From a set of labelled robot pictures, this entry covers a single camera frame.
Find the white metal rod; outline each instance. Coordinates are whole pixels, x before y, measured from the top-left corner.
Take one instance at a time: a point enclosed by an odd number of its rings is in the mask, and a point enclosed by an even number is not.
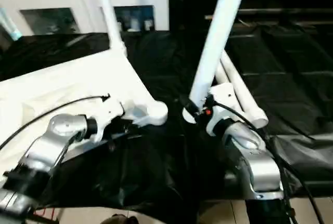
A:
[[[110,48],[123,48],[123,43],[118,29],[116,13],[111,5],[110,0],[101,0],[102,9],[106,25],[108,28],[108,35],[110,40]]]
[[[218,0],[189,98],[201,108],[230,35],[241,0]]]
[[[221,65],[221,62],[219,62],[217,64],[217,69],[216,69],[216,73],[215,73],[215,78],[218,84],[223,84],[223,83],[230,83],[227,74],[225,73],[225,70],[223,68],[223,66]],[[242,114],[243,110],[240,107],[239,101],[237,99],[237,102],[235,104],[235,110]]]
[[[265,112],[258,107],[251,92],[239,75],[226,51],[222,52],[221,63],[227,77],[234,86],[238,101],[246,116],[249,118],[249,121],[254,124],[256,128],[262,128],[267,125],[268,118]]]

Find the black plastic sheet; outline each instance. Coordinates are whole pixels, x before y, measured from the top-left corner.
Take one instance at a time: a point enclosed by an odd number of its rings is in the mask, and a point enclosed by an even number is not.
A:
[[[270,120],[278,152],[314,195],[333,194],[333,58],[326,29],[234,29],[227,52]],[[200,202],[239,198],[223,147],[181,115],[206,33],[125,33],[129,61],[157,100],[165,125],[146,126],[62,165],[46,206],[127,208],[166,223],[195,220]],[[24,37],[0,61],[0,80],[108,48],[106,34]],[[294,195],[304,195],[290,178]]]

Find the tiled floor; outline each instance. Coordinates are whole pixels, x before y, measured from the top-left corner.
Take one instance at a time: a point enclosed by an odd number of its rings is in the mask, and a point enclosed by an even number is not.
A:
[[[326,224],[333,223],[333,200],[331,198],[316,199]],[[308,199],[293,199],[291,201],[296,210],[296,218],[299,224],[318,223]],[[54,218],[59,216],[60,224],[100,224],[113,214],[136,216],[140,224],[163,224],[148,216],[126,210],[109,209],[102,207],[90,208],[66,208],[56,209]],[[50,218],[52,210],[47,209],[44,216]],[[200,216],[201,224],[249,224],[244,201],[222,201],[209,208]]]

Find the white cabinet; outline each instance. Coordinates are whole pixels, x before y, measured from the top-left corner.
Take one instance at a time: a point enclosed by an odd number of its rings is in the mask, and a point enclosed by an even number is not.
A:
[[[84,0],[95,32],[106,32],[100,0]],[[111,0],[122,30],[169,29],[169,0]]]
[[[111,2],[123,30],[169,29],[169,0]],[[107,31],[99,0],[0,0],[0,7],[22,35]]]
[[[83,0],[0,0],[0,5],[22,35],[93,31]]]

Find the black wire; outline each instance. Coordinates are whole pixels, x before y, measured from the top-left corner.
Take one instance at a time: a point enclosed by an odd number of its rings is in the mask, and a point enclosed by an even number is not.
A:
[[[39,119],[41,119],[42,117],[49,115],[50,113],[59,110],[62,107],[65,107],[69,104],[73,104],[79,101],[83,101],[83,100],[89,100],[89,99],[96,99],[96,98],[101,98],[103,101],[105,101],[107,98],[109,98],[110,96],[90,96],[90,97],[85,97],[85,98],[80,98],[77,100],[73,100],[70,101],[68,103],[62,104],[52,110],[49,110],[39,116],[37,116],[36,118],[34,118],[33,120],[29,121],[28,123],[24,124],[22,127],[20,127],[17,131],[15,131],[13,134],[10,135],[10,137],[8,137],[1,145],[0,145],[0,151],[14,138],[16,137],[21,131],[23,131],[25,128],[27,128],[29,125],[35,123],[36,121],[38,121]]]
[[[267,149],[272,153],[272,156],[275,160],[275,162],[277,163],[277,165],[279,166],[279,164],[281,164],[285,169],[287,169],[288,171],[290,171],[301,183],[301,185],[303,186],[303,188],[305,189],[306,191],[306,194],[308,195],[309,197],[309,200],[311,202],[311,205],[314,209],[314,212],[316,214],[316,217],[318,219],[318,222],[319,224],[325,224],[324,221],[323,221],[323,217],[318,209],[318,206],[312,196],[312,193],[310,192],[309,188],[307,187],[307,185],[305,184],[304,180],[302,179],[301,175],[299,174],[299,172],[293,168],[289,163],[287,163],[277,152],[275,152],[275,150],[271,147],[271,145],[269,144],[269,142],[267,142],[266,138],[264,137],[264,135],[262,135],[260,133],[260,131],[258,131],[258,129],[249,121],[246,119],[246,117],[242,116],[241,114],[239,114],[237,111],[235,111],[234,109],[228,107],[228,106],[225,106],[224,104],[221,104],[221,103],[218,103],[218,102],[214,102],[214,105],[216,106],[220,106],[222,108],[225,108],[226,110],[232,112],[234,115],[236,115],[237,117],[239,117],[240,119],[242,119],[247,125],[250,126],[250,128],[256,132],[262,139],[263,141],[265,142],[266,144],[266,147]],[[290,202],[289,202],[289,196],[287,196],[287,198],[285,199],[286,203],[287,203],[287,206],[291,208],[290,206]],[[294,216],[289,216],[292,220],[293,223],[297,223],[296,219]]]

